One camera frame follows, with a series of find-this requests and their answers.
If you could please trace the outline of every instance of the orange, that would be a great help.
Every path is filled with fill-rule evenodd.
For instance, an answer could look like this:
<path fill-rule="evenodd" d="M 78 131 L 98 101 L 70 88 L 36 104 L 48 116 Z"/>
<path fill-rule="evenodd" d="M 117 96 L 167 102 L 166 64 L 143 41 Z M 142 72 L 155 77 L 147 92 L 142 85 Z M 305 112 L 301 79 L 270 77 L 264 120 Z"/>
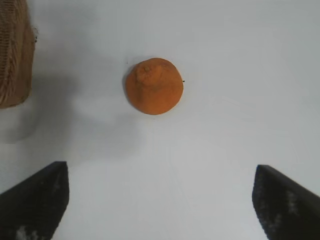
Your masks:
<path fill-rule="evenodd" d="M 137 64 L 128 75 L 125 89 L 131 104 L 145 114 L 168 112 L 179 102 L 183 80 L 168 60 L 152 58 Z"/>

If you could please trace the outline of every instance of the wicker basket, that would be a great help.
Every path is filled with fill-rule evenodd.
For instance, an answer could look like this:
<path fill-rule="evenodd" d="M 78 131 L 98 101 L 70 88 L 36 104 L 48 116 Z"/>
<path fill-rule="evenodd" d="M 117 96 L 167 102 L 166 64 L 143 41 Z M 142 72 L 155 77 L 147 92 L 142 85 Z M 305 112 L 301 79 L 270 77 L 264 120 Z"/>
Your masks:
<path fill-rule="evenodd" d="M 35 36 L 26 0 L 0 0 L 0 109 L 29 96 Z"/>

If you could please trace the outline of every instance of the white table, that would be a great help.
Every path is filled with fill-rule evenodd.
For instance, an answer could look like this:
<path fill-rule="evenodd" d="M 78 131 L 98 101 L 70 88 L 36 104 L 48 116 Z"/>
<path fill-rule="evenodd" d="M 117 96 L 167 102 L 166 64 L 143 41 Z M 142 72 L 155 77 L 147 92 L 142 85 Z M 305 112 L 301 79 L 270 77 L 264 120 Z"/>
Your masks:
<path fill-rule="evenodd" d="M 68 161 L 54 240 L 265 240 L 268 164 L 320 194 L 320 1 L 35 0 L 36 130 L 0 145 L 0 192 Z M 145 115 L 128 69 L 172 61 L 177 107 Z"/>

